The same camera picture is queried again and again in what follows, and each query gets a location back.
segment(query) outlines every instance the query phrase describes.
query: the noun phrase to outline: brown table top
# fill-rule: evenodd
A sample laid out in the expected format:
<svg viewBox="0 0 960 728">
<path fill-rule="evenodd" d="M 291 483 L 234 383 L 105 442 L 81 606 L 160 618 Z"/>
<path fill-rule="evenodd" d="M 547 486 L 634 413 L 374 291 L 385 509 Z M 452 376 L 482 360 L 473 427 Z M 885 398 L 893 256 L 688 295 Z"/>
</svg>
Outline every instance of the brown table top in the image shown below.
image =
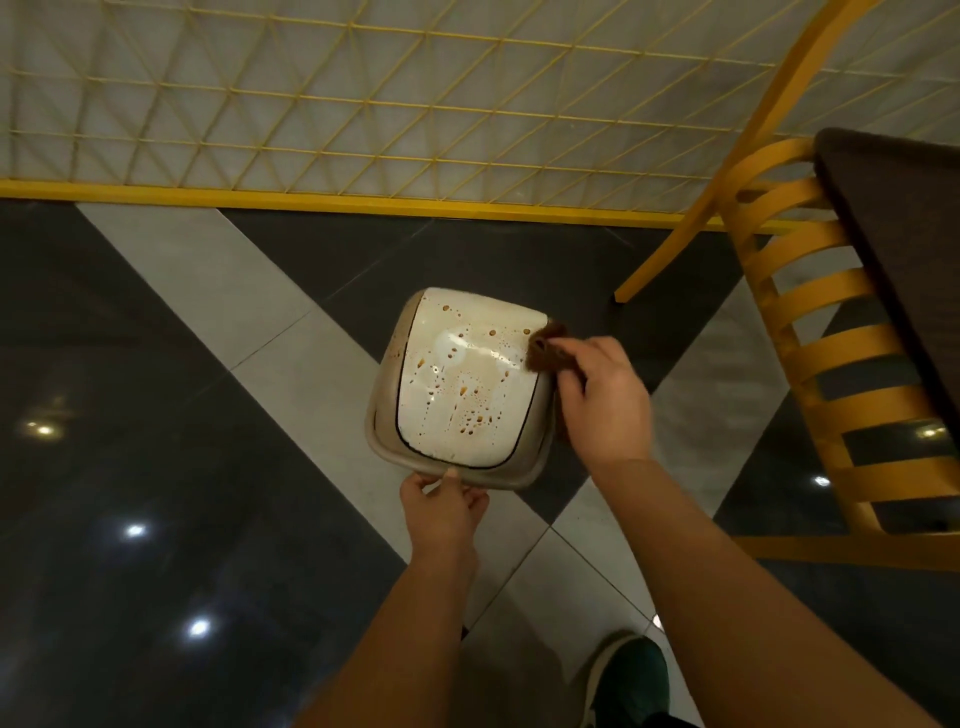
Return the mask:
<svg viewBox="0 0 960 728">
<path fill-rule="evenodd" d="M 817 178 L 950 431 L 960 435 L 960 150 L 842 129 Z"/>
</svg>

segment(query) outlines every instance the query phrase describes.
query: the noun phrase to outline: tiled floor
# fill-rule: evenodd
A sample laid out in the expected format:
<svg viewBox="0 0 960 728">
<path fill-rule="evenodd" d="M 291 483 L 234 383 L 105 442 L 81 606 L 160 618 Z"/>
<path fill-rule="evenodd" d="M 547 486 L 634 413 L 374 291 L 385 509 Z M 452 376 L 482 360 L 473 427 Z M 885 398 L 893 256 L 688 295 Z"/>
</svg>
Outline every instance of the tiled floor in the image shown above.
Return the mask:
<svg viewBox="0 0 960 728">
<path fill-rule="evenodd" d="M 618 336 L 654 391 L 660 458 L 731 532 L 843 527 L 722 235 L 616 307 L 665 232 L 14 202 L 0 221 L 4 725 L 289 724 L 409 559 L 405 473 L 370 453 L 361 422 L 396 315 L 427 285 Z M 832 314 L 804 335 L 876 312 Z M 824 386 L 891 376 L 911 375 L 895 363 Z M 859 446 L 891 442 L 905 439 Z M 557 446 L 533 487 L 493 494 L 456 724 L 575 724 L 589 657 L 621 629 L 666 647 L 673 712 L 699 722 L 585 480 Z M 769 566 L 960 722 L 960 579 Z"/>
</svg>

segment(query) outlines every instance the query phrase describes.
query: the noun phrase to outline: hand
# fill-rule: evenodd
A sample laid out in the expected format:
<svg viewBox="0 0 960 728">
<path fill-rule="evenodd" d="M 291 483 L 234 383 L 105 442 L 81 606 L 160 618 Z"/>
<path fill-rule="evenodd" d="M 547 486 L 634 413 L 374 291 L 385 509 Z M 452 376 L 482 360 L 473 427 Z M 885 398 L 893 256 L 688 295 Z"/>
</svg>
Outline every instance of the hand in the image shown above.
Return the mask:
<svg viewBox="0 0 960 728">
<path fill-rule="evenodd" d="M 423 489 L 436 477 L 410 473 L 400 485 L 400 502 L 414 552 L 411 563 L 450 566 L 472 582 L 479 561 L 473 533 L 487 512 L 490 496 L 483 488 L 464 486 L 455 468 L 430 494 Z"/>
<path fill-rule="evenodd" d="M 587 377 L 584 387 L 574 372 L 557 375 L 570 443 L 587 470 L 595 474 L 629 460 L 649 460 L 650 395 L 620 342 L 603 336 L 550 343 L 575 357 Z"/>
</svg>

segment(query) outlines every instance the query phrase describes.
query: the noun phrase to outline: yellow metal mesh partition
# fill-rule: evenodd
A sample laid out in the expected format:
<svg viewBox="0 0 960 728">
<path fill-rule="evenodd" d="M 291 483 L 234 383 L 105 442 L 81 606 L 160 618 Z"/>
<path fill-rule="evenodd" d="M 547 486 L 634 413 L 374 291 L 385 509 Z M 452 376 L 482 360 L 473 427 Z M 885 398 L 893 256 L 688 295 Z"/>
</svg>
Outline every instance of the yellow metal mesh partition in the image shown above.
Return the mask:
<svg viewBox="0 0 960 728">
<path fill-rule="evenodd" d="M 3 0 L 0 178 L 686 209 L 822 0 Z M 960 6 L 885 0 L 782 131 L 953 143 Z"/>
</svg>

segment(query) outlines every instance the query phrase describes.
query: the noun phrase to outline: shoe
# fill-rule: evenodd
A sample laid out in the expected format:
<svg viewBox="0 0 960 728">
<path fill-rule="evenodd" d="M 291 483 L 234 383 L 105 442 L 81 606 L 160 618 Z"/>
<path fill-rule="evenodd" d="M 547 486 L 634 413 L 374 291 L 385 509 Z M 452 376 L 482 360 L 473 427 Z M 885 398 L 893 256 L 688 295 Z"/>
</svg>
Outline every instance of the shoe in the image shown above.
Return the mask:
<svg viewBox="0 0 960 728">
<path fill-rule="evenodd" d="M 601 650 L 590 668 L 581 728 L 639 728 L 669 710 L 670 682 L 657 643 L 629 635 Z"/>
</svg>

